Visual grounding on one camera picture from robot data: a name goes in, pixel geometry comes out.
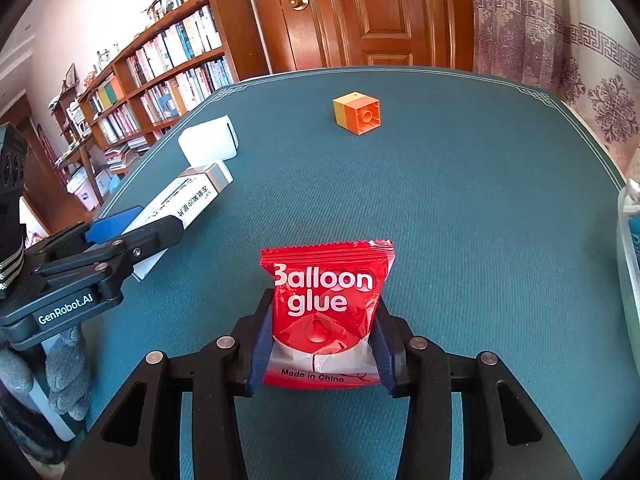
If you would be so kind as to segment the grey gloved left hand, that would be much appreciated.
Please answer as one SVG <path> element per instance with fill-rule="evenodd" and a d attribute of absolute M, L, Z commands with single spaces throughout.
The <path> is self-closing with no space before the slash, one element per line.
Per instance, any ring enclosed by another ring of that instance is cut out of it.
<path fill-rule="evenodd" d="M 46 355 L 44 374 L 52 412 L 82 422 L 90 404 L 90 368 L 80 326 L 60 333 Z M 1 382 L 18 402 L 32 412 L 39 411 L 29 395 L 35 383 L 32 369 L 4 341 L 1 343 Z"/>

